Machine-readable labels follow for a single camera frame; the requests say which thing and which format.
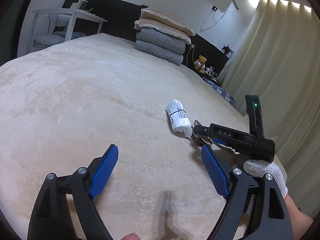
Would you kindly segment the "white gloved right hand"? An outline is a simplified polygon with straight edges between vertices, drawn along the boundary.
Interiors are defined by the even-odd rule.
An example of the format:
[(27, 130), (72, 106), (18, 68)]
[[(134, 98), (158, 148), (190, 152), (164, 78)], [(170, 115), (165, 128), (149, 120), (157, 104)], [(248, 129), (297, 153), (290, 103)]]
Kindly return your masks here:
[(276, 156), (274, 157), (274, 161), (271, 163), (264, 160), (248, 159), (244, 162), (243, 169), (247, 174), (257, 178), (263, 178), (265, 174), (271, 174), (275, 179), (284, 200), (287, 198), (287, 173)]

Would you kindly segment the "person's bare left hand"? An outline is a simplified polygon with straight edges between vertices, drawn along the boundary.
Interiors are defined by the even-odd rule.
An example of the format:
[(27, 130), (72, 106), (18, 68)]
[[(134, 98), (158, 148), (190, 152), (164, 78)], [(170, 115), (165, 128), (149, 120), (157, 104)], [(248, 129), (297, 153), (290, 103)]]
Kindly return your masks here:
[(121, 240), (140, 240), (140, 237), (136, 233), (131, 233), (124, 236)]

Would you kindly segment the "person's right forearm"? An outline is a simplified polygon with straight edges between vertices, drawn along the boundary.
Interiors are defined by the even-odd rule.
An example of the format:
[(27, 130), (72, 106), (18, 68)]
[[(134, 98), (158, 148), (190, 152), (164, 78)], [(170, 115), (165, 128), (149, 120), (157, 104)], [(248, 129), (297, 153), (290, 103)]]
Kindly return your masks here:
[(289, 195), (285, 198), (285, 204), (292, 225), (293, 239), (298, 240), (304, 235), (304, 233), (306, 233), (313, 223), (313, 219), (302, 213)]

